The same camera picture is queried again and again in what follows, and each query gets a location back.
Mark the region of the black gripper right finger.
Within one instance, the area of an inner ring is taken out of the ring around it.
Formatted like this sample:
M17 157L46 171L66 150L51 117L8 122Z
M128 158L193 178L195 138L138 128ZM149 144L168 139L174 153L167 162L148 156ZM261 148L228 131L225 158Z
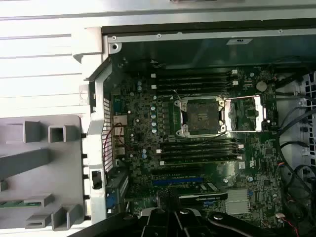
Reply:
M222 212L212 212L203 218L196 211L183 208L175 189L169 190L169 211L175 216L180 231L186 237L272 237L273 232Z

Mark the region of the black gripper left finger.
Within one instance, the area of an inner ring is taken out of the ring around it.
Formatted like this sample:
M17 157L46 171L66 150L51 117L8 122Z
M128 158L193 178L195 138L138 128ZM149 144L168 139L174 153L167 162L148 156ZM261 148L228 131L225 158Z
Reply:
M142 211L141 217L123 212L91 225L73 237L166 237L170 214L170 190L159 190L158 206Z

